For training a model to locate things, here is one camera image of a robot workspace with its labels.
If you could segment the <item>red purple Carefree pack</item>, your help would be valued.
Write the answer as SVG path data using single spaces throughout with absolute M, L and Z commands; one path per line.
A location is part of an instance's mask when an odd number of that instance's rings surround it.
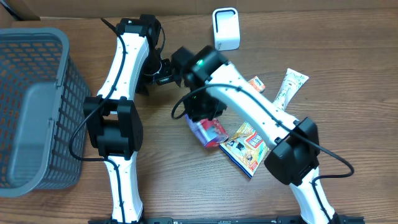
M 212 120 L 202 119 L 194 122 L 186 114 L 185 120 L 192 133 L 205 148 L 219 146 L 229 139 L 224 127 L 216 118 Z

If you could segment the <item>small orange box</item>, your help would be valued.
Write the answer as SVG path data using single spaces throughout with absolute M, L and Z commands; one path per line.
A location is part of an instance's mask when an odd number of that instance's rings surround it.
M 262 93 L 266 86 L 265 84 L 258 78 L 258 76 L 254 76 L 252 79 L 248 81 L 248 83 L 259 93 Z

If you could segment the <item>yellow snack bag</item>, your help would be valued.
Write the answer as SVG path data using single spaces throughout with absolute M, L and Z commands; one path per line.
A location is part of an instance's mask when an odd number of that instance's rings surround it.
M 269 153 L 269 148 L 257 131 L 244 122 L 236 133 L 220 149 L 249 177 L 252 178 L 261 162 Z

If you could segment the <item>white green tissue pack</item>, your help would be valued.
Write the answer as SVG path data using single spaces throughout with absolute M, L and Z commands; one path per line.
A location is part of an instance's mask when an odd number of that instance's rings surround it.
M 280 110 L 285 110 L 296 92 L 308 79 L 308 76 L 288 68 L 273 105 Z

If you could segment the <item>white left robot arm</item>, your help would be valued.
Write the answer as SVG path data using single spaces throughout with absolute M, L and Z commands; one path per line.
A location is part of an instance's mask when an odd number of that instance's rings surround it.
M 98 161 L 106 165 L 113 198 L 107 223 L 141 223 L 144 206 L 137 184 L 137 153 L 143 142 L 143 125 L 136 94 L 148 95 L 147 86 L 168 82 L 170 61 L 161 57 L 159 37 L 164 35 L 154 15 L 121 19 L 110 27 L 117 47 L 108 76 L 97 93 L 83 103 L 85 124 Z

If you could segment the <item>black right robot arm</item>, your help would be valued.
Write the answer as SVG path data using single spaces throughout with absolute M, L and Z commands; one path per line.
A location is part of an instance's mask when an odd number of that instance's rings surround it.
M 255 90 L 236 67 L 207 45 L 193 54 L 185 47 L 171 56 L 176 75 L 190 92 L 180 99 L 192 121 L 213 119 L 226 108 L 248 122 L 270 149 L 264 164 L 295 195 L 305 223 L 334 223 L 319 177 L 318 130 L 309 118 L 298 120 Z

